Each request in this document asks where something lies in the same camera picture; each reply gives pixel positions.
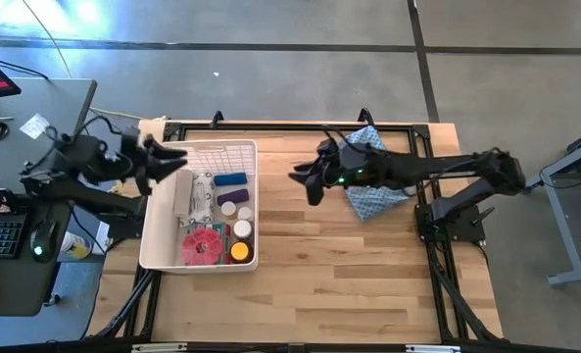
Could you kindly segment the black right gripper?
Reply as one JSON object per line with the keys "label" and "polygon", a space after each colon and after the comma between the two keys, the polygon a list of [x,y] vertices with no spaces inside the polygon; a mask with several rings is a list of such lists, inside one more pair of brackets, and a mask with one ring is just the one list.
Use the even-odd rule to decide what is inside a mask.
{"label": "black right gripper", "polygon": [[317,157],[313,162],[293,167],[289,177],[304,185],[308,203],[317,206],[323,198],[323,188],[332,186],[369,186],[371,171],[368,144],[336,143],[323,140],[316,148]]}

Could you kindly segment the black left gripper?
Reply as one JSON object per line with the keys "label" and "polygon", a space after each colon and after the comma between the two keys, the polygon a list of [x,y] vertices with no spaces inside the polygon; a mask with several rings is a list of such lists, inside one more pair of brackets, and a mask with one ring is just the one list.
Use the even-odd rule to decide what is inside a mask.
{"label": "black left gripper", "polygon": [[154,158],[147,162],[146,170],[138,169],[135,172],[134,180],[140,195],[149,196],[152,193],[152,188],[149,185],[148,179],[161,181],[185,166],[187,160],[184,157],[187,155],[187,151],[167,148],[159,143],[152,135],[147,135],[142,145],[148,154]]}

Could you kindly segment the white bar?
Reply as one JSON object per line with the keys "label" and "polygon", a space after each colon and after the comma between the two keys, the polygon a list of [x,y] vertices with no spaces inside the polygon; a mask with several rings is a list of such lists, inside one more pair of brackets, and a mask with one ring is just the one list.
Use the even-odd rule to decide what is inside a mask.
{"label": "white bar", "polygon": [[178,217],[189,215],[192,184],[193,173],[190,170],[179,170],[176,173],[173,213]]}

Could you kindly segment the white wipes packet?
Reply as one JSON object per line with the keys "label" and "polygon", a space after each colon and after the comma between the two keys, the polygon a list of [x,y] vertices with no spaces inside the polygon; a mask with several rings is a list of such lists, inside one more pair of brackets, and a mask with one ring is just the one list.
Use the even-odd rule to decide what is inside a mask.
{"label": "white wipes packet", "polygon": [[211,223],[214,218],[214,175],[210,172],[193,177],[189,212],[181,222],[188,226],[195,223]]}

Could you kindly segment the white plastic mesh basket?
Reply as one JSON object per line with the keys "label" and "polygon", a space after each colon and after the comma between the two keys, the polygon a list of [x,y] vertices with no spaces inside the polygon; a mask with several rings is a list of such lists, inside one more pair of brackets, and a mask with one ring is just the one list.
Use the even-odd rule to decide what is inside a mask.
{"label": "white plastic mesh basket", "polygon": [[[216,186],[214,196],[214,218],[212,223],[226,223],[230,230],[229,250],[236,241],[250,243],[254,258],[247,264],[232,264],[229,257],[225,265],[187,266],[181,256],[181,244],[184,229],[182,218],[173,213],[176,173],[168,176],[154,186],[148,197],[146,216],[139,253],[139,265],[148,270],[157,270],[179,275],[252,272],[258,266],[259,256],[259,173],[258,146],[250,139],[201,140],[185,142],[166,142],[166,147],[187,151],[187,164],[179,170],[190,170],[193,176],[210,172],[214,176],[221,174],[245,173],[248,183],[233,186]],[[238,210],[250,207],[254,219],[249,221],[253,234],[248,239],[238,239],[233,233],[233,226],[239,220],[226,218],[220,210],[217,197],[220,194],[246,188],[250,200],[235,204]]]}

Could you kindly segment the purple bandage roll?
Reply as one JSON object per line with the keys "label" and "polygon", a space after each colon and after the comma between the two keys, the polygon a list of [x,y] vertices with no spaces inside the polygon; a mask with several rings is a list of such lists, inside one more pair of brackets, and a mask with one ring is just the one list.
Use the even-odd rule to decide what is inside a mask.
{"label": "purple bandage roll", "polygon": [[250,200],[249,191],[246,188],[237,189],[234,191],[226,192],[220,194],[217,197],[217,202],[222,206],[226,202],[232,202],[234,204],[244,203]]}

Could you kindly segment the pink round pill organizer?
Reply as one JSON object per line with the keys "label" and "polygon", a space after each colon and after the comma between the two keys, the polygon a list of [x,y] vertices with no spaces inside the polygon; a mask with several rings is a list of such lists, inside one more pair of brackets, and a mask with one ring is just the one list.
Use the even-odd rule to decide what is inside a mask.
{"label": "pink round pill organizer", "polygon": [[211,266],[223,253],[220,233],[208,227],[199,227],[187,233],[181,244],[181,256],[187,266]]}

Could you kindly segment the amber bottle yellow cap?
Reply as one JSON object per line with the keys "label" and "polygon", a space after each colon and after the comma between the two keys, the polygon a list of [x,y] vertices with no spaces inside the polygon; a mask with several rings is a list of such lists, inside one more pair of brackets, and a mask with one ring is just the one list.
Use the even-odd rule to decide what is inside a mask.
{"label": "amber bottle yellow cap", "polygon": [[250,263],[254,258],[253,247],[246,241],[236,241],[230,247],[229,257],[232,264]]}

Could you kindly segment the blue patterned folded cloth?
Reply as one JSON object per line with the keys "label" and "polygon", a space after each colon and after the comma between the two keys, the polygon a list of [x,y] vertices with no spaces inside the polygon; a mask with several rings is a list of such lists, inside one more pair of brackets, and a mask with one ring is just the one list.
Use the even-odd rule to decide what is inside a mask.
{"label": "blue patterned folded cloth", "polygon": [[[385,145],[373,126],[361,128],[346,136],[351,143],[369,144],[371,147],[385,149]],[[394,190],[388,187],[372,188],[367,186],[349,187],[346,196],[360,218],[367,221],[380,213],[408,201],[413,194],[413,188]]]}

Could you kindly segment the white box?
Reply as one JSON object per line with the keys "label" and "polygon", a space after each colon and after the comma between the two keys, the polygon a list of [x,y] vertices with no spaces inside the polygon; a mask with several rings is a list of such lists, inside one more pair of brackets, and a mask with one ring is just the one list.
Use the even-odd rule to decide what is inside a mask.
{"label": "white box", "polygon": [[109,236],[110,226],[106,223],[100,222],[97,232],[94,235],[94,247],[92,253],[95,255],[105,255],[106,251],[112,245],[113,240]]}

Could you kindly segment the white yellow cup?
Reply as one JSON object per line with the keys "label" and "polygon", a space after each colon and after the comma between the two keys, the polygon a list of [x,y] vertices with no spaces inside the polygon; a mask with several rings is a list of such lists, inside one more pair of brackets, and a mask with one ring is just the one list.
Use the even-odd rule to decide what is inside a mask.
{"label": "white yellow cup", "polygon": [[92,243],[80,235],[67,231],[60,252],[73,259],[82,260],[91,254]]}

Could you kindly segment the grey side desk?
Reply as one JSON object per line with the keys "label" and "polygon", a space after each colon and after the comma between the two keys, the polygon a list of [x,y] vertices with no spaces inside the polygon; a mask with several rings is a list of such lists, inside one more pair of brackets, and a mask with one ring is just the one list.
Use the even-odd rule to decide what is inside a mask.
{"label": "grey side desk", "polygon": [[20,127],[35,113],[43,116],[59,133],[71,134],[83,124],[92,103],[97,82],[88,78],[15,77],[22,90],[19,95],[0,97],[0,117],[9,134],[0,140],[0,188],[24,193],[20,172],[24,162],[37,162],[48,151],[52,141],[45,135],[32,139]]}

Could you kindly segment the dark grey desk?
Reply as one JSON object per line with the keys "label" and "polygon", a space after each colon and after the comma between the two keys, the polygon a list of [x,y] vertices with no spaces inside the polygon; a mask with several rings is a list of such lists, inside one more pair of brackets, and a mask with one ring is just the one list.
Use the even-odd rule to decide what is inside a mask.
{"label": "dark grey desk", "polygon": [[[35,316],[50,299],[60,269],[59,249],[70,219],[70,204],[67,202],[37,203],[28,209],[18,257],[0,259],[0,316]],[[33,259],[30,246],[30,235],[42,220],[55,223],[54,255],[45,263]]]}

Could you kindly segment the black aluminium table frame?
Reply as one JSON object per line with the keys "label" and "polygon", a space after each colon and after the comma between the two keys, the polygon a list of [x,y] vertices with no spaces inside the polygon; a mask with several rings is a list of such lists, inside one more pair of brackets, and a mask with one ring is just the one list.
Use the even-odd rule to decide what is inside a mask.
{"label": "black aluminium table frame", "polygon": [[182,342],[187,353],[244,348],[309,353],[350,347],[401,351],[472,329],[431,276],[413,201],[360,221],[345,193],[311,207],[289,179],[323,138],[317,123],[144,121],[174,139],[252,139],[259,147],[260,255],[249,273],[155,277],[127,326],[107,343],[131,353]]}

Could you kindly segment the white bracket plate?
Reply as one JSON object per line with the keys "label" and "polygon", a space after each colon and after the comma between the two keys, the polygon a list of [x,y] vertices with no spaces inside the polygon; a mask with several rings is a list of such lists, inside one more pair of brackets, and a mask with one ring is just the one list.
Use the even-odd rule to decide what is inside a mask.
{"label": "white bracket plate", "polygon": [[459,346],[408,344],[406,353],[461,353]]}
{"label": "white bracket plate", "polygon": [[186,352],[188,345],[182,342],[156,342],[134,344],[131,346],[131,353],[175,353]]}

